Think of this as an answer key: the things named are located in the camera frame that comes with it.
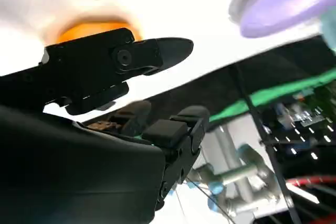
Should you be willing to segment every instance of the silver metal pipe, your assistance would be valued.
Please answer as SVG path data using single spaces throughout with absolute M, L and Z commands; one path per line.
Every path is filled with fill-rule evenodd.
M 224 155 L 225 161 L 229 169 L 234 169 L 242 166 L 242 162 L 239 159 L 236 147 L 227 129 L 227 126 L 223 125 L 215 130 L 216 139 L 219 143 L 221 151 Z M 247 178 L 242 178 L 235 182 L 237 191 L 241 198 L 246 202 L 253 201 L 252 187 Z
M 257 173 L 258 168 L 255 164 L 247 164 L 224 172 L 220 174 L 220 176 L 222 177 L 223 185 L 228 185 L 240 179 L 256 175 Z
M 188 178 L 193 182 L 199 182 L 203 184 L 209 184 L 213 182 L 222 183 L 220 175 L 214 175 L 211 164 L 205 164 L 197 169 L 191 169 L 188 174 Z

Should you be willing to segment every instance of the wire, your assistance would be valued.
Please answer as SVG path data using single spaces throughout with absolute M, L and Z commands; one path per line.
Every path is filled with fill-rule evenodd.
M 221 208 L 220 207 L 220 205 L 213 199 L 213 198 L 211 198 L 208 194 L 206 194 L 206 192 L 205 191 L 203 191 L 199 186 L 198 186 L 198 184 L 196 184 L 195 182 L 193 182 L 191 179 L 189 179 L 188 177 L 186 177 L 186 179 L 188 180 L 188 181 L 190 181 L 191 183 L 193 183 L 194 184 L 194 186 L 196 186 L 206 197 L 208 197 L 220 210 L 221 210 L 221 212 L 233 223 L 233 224 L 237 224 L 231 217 L 230 217 L 230 215 L 226 212 L 226 211 L 224 211 L 223 210 L 223 208 Z
M 177 199 L 178 199 L 178 203 L 180 204 L 180 207 L 181 207 L 181 210 L 182 210 L 183 217 L 184 217 L 184 219 L 186 220 L 186 216 L 185 216 L 185 214 L 184 214 L 183 207 L 182 207 L 182 203 L 181 203 L 181 201 L 180 201 L 180 197 L 179 197 L 179 195 L 178 195 L 178 193 L 177 193 L 177 189 L 175 190 L 175 193 L 176 193 L 176 196 L 177 196 Z

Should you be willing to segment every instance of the white surface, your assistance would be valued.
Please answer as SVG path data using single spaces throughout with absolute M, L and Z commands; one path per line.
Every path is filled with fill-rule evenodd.
M 37 65 L 44 44 L 53 43 L 55 34 L 80 15 L 123 17 L 138 26 L 144 38 L 177 36 L 194 41 L 194 51 L 183 63 L 154 76 L 129 80 L 130 92 L 117 100 L 111 108 L 115 110 L 318 31 L 314 23 L 267 38 L 245 39 L 228 18 L 229 3 L 230 0 L 1 0 L 0 74 Z M 69 116 L 55 104 L 45 111 L 76 121 L 102 114 L 93 111 Z

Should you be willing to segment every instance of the orange lid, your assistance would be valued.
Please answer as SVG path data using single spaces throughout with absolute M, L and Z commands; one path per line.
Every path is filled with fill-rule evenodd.
M 127 28 L 133 33 L 135 41 L 141 40 L 139 31 L 126 22 L 88 22 L 77 24 L 66 30 L 57 38 L 56 43 L 99 34 L 105 31 L 116 30 L 119 28 Z

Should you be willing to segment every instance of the green strip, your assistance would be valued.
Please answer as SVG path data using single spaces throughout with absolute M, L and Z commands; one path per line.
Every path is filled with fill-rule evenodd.
M 276 86 L 270 89 L 262 89 L 253 93 L 250 97 L 255 106 L 259 106 L 285 94 L 298 92 L 306 88 L 316 88 L 325 85 L 336 79 L 336 68 L 329 70 L 317 77 L 308 78 L 303 81 L 295 81 L 289 84 Z M 216 115 L 210 117 L 210 122 L 223 119 L 229 116 L 238 115 L 248 111 L 247 104 L 238 100 L 231 106 L 225 108 Z

